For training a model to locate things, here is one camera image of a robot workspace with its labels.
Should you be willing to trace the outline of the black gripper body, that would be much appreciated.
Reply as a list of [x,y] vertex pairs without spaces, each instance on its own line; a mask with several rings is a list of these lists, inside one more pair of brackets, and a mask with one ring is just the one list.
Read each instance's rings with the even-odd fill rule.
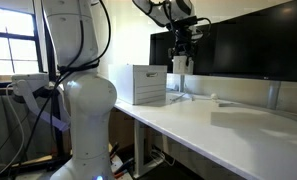
[[167,29],[175,37],[175,45],[172,50],[173,56],[192,57],[195,54],[195,40],[193,39],[192,28],[197,24],[196,16],[182,20],[171,20],[167,24]]

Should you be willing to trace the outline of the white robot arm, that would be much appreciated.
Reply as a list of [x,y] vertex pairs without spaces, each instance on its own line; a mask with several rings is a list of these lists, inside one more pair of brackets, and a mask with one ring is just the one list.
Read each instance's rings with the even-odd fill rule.
[[91,4],[102,0],[42,0],[70,109],[72,158],[51,180],[115,180],[108,150],[114,85],[97,75],[99,50]]

